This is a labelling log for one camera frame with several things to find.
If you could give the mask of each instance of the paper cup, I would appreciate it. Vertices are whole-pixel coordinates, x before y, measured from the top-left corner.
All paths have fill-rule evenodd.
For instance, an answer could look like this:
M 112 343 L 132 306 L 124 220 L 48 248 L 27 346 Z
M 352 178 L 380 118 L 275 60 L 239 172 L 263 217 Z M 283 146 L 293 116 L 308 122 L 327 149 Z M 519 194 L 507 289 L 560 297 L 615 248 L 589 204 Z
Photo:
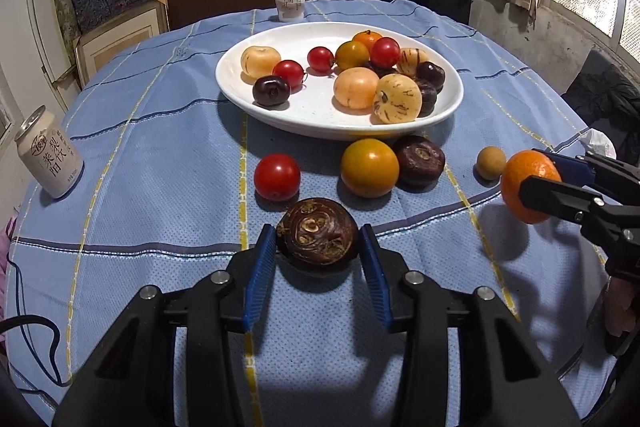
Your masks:
M 282 22 L 299 22 L 305 17 L 305 0 L 275 0 L 278 19 Z

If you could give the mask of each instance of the red tomato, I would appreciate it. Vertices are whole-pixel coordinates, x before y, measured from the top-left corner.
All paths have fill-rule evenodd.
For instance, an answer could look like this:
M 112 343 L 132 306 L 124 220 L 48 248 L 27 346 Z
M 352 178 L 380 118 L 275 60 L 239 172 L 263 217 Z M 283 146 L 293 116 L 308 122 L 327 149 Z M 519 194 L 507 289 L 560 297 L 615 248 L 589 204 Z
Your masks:
M 331 50 L 322 46 L 318 46 L 309 51 L 306 56 L 306 61 L 313 70 L 322 74 L 330 73 L 331 68 L 333 68 L 335 64 L 334 54 L 332 54 Z
M 295 60 L 281 60 L 273 67 L 271 74 L 284 78 L 291 90 L 294 90 L 302 86 L 305 70 Z
M 391 37 L 382 37 L 373 44 L 371 62 L 379 68 L 392 68 L 400 60 L 400 46 Z
M 300 188 L 300 168 L 291 156 L 270 154 L 255 168 L 254 185 L 265 200 L 290 200 Z

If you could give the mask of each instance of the oval plate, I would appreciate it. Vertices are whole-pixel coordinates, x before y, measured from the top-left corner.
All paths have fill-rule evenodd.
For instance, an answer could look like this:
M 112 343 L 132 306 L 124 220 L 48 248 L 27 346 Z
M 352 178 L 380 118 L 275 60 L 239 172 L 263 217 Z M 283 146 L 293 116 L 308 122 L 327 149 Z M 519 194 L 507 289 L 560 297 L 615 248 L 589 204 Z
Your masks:
M 446 81 L 438 94 L 434 111 L 408 123 L 383 124 L 370 113 L 341 107 L 334 100 L 334 72 L 325 76 L 309 68 L 306 54 L 316 46 L 325 46 L 335 53 L 338 46 L 351 40 L 358 32 L 373 30 L 384 37 L 395 39 L 401 48 L 421 48 L 431 61 L 444 68 Z M 243 80 L 240 57 L 249 46 L 276 48 L 282 60 L 295 60 L 308 72 L 302 89 L 289 100 L 272 108 L 260 107 L 254 102 L 252 83 Z M 216 79 L 225 96 L 252 117 L 303 136 L 333 140 L 355 140 L 363 137 L 392 137 L 411 134 L 423 127 L 441 122 L 458 108 L 464 95 L 460 75 L 442 55 L 418 41 L 374 26 L 344 22 L 299 23 L 273 28 L 238 42 L 226 52 L 216 67 Z

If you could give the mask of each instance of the blue tablecloth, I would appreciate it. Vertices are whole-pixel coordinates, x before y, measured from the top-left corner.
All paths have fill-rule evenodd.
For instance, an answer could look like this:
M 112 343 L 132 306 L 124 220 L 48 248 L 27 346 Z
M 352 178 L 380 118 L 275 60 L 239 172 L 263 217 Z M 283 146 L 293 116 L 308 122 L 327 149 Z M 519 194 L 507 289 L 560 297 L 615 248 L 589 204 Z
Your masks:
M 596 305 L 606 281 L 602 255 L 575 225 L 517 222 L 498 188 L 472 174 L 487 145 L 507 156 L 528 148 L 583 153 L 584 124 L 536 73 L 468 26 L 402 0 L 309 1 L 306 22 L 357 22 L 411 36 L 446 57 L 465 84 L 455 115 L 428 129 L 447 157 L 437 186 L 361 200 L 337 182 L 346 143 L 268 127 L 232 105 L 216 84 L 223 53 L 278 26 L 274 15 L 229 14 L 142 42 L 106 65 L 70 108 L 63 124 L 84 157 L 82 178 L 60 201 L 31 184 L 12 247 L 26 311 L 49 317 L 63 332 L 56 357 L 63 377 L 78 370 L 141 286 L 189 287 L 254 242 L 263 223 L 277 223 L 284 208 L 257 204 L 252 172 L 261 157 L 281 152 L 300 165 L 300 198 L 341 201 L 358 225 L 374 226 L 381 245 L 404 254 L 410 268 L 451 289 L 494 287 L 586 415 L 613 365 Z M 252 341 L 243 346 L 242 338 L 232 339 L 247 425 L 388 425 L 404 338 L 386 334 L 375 320 L 359 266 L 338 286 L 285 275 L 276 270 Z M 15 270 L 8 280 L 12 315 Z M 31 334 L 47 360 L 50 333 L 32 327 Z M 8 354 L 21 387 L 62 399 L 65 391 L 44 377 L 17 331 L 8 336 Z M 457 425 L 454 333 L 450 359 L 448 424 Z M 186 424 L 184 396 L 179 331 L 178 425 Z M 28 400 L 51 420 L 46 399 Z

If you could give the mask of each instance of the can lid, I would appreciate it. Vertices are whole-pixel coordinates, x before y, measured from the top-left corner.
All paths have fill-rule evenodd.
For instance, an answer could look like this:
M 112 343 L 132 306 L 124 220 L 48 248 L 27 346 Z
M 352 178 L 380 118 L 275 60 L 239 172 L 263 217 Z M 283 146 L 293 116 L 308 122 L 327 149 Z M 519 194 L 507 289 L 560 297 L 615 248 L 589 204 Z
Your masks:
M 16 135 L 14 141 L 18 141 L 25 134 L 27 134 L 27 132 L 30 130 L 33 124 L 35 124 L 40 119 L 40 117 L 44 114 L 46 110 L 47 108 L 41 105 L 39 108 L 37 108 L 33 112 L 33 114 L 29 118 L 27 118 L 27 120 L 22 122 L 22 125 L 20 126 L 20 131 L 18 131 L 18 134 Z

